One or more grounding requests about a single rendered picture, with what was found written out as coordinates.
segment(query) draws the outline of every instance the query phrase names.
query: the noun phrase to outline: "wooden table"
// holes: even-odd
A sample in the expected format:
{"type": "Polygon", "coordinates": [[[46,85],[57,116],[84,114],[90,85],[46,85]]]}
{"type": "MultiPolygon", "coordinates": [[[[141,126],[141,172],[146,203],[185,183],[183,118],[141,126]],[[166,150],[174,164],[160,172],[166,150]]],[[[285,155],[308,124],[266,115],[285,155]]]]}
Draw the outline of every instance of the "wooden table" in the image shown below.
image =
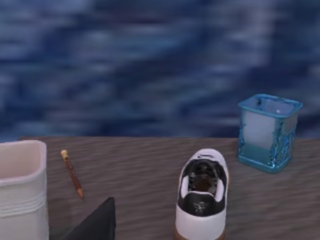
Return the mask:
{"type": "Polygon", "coordinates": [[[201,148],[215,148],[230,171],[226,240],[320,238],[320,140],[298,139],[279,174],[236,161],[234,138],[24,137],[48,148],[50,239],[59,240],[106,198],[115,197],[117,240],[170,240],[178,176],[201,148]],[[60,151],[83,186],[74,190],[60,151]]]}

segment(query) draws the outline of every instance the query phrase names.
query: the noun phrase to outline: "white container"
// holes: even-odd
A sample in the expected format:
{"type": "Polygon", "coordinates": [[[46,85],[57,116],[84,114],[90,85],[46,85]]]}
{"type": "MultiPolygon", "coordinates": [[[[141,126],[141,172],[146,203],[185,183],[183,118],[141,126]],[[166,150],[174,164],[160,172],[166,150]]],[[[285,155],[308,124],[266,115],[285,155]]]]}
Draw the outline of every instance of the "white container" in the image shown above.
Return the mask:
{"type": "Polygon", "coordinates": [[[47,147],[0,143],[0,240],[48,240],[47,147]]]}

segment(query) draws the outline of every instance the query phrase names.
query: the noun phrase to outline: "blurry blue backdrop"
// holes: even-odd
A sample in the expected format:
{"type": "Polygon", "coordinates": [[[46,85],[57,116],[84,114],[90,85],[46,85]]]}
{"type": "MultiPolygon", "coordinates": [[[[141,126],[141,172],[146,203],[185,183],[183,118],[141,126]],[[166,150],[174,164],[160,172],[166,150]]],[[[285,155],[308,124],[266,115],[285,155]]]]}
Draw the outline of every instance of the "blurry blue backdrop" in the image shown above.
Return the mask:
{"type": "Polygon", "coordinates": [[[0,140],[236,137],[256,93],[320,136],[320,0],[0,0],[0,140]]]}

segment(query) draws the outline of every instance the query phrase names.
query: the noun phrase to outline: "blue plastic basket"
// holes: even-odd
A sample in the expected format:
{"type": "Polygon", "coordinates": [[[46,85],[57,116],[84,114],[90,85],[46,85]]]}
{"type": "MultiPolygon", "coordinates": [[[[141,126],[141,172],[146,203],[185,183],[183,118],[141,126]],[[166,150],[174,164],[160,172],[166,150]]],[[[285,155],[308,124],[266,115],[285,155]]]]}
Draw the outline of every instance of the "blue plastic basket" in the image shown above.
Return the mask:
{"type": "Polygon", "coordinates": [[[278,173],[292,158],[301,102],[257,94],[242,102],[237,157],[267,173],[278,173]]]}

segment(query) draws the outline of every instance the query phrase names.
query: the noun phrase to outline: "brown pencil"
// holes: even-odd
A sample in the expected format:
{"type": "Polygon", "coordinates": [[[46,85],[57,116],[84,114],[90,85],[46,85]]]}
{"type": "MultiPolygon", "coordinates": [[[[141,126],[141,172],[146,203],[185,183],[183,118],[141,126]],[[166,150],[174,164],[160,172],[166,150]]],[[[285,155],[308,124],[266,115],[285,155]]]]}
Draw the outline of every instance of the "brown pencil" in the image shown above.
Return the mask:
{"type": "Polygon", "coordinates": [[[75,173],[75,171],[74,171],[74,169],[72,167],[72,164],[71,164],[71,162],[69,160],[69,156],[68,156],[67,150],[62,150],[61,151],[61,156],[62,156],[63,161],[65,163],[66,169],[68,170],[68,173],[69,173],[70,178],[72,180],[72,183],[73,183],[73,185],[75,187],[75,190],[79,194],[80,198],[84,199],[84,191],[83,191],[83,189],[81,187],[81,184],[80,184],[80,182],[79,182],[79,180],[78,180],[78,178],[76,176],[76,173],[75,173]]]}

